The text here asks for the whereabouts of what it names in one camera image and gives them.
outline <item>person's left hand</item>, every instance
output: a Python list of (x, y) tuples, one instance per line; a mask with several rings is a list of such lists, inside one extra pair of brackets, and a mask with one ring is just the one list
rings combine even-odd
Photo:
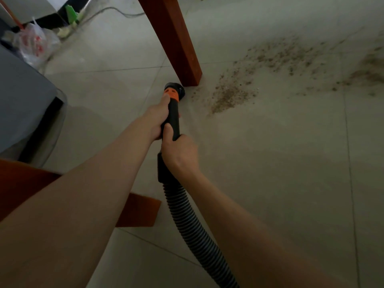
[(141, 117), (146, 127), (149, 127), (151, 140), (160, 139), (161, 124), (167, 119), (170, 97), (163, 94), (160, 103), (150, 106)]

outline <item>person's right hand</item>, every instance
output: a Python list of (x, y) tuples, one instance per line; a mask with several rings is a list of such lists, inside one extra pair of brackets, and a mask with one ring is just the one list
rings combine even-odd
[(164, 126), (161, 144), (162, 158), (177, 180), (187, 180), (200, 172), (197, 145), (185, 134), (176, 141), (172, 140), (172, 136), (172, 126), (167, 123)]

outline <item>floor tile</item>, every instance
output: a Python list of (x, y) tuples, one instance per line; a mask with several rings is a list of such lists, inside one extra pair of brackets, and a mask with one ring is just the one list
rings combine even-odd
[(384, 0), (338, 0), (340, 48), (344, 52), (384, 46)]
[(298, 36), (310, 46), (338, 42), (336, 0), (202, 0), (185, 22), (200, 63), (239, 61), (276, 37)]
[(383, 52), (343, 56), (361, 287), (384, 286)]
[(87, 288), (216, 287), (203, 268), (115, 229)]
[[(91, 8), (117, 7), (129, 14), (143, 12), (137, 0), (108, 0)], [(81, 26), (53, 57), (47, 74), (159, 67), (166, 54), (147, 16), (125, 18), (107, 10)]]
[(158, 71), (152, 68), (48, 75), (67, 95), (69, 105), (45, 168), (67, 172), (115, 139), (139, 115)]
[[(277, 39), (244, 61), (203, 64), (200, 86), (187, 88), (180, 102), (180, 128), (195, 139), (201, 168), (223, 192), (356, 286), (339, 55), (321, 52)], [(161, 68), (144, 108), (170, 81), (177, 81), (173, 69)], [(162, 198), (159, 149), (157, 142), (148, 153), (135, 192)], [(162, 208), (155, 227), (129, 231), (192, 260)]]

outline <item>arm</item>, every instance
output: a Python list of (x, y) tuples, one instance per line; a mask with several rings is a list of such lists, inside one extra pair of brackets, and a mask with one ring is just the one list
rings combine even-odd
[(283, 247), (264, 225), (220, 192), (200, 172), (197, 146), (167, 124), (163, 160), (195, 201), (240, 287), (340, 287), (319, 269)]
[(149, 146), (169, 96), (94, 157), (32, 196), (0, 223), (0, 287), (85, 287)]

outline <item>hand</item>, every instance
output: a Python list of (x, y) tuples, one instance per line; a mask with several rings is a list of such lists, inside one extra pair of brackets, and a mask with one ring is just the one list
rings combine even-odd
[(167, 168), (180, 182), (200, 172), (197, 145), (185, 134), (176, 141), (172, 140), (173, 129), (167, 123), (164, 126), (161, 154)]
[(164, 94), (160, 100), (160, 103), (150, 106), (144, 115), (140, 118), (145, 124), (144, 127), (149, 127), (151, 143), (154, 140), (160, 139), (160, 125), (167, 119), (169, 101), (169, 95)]

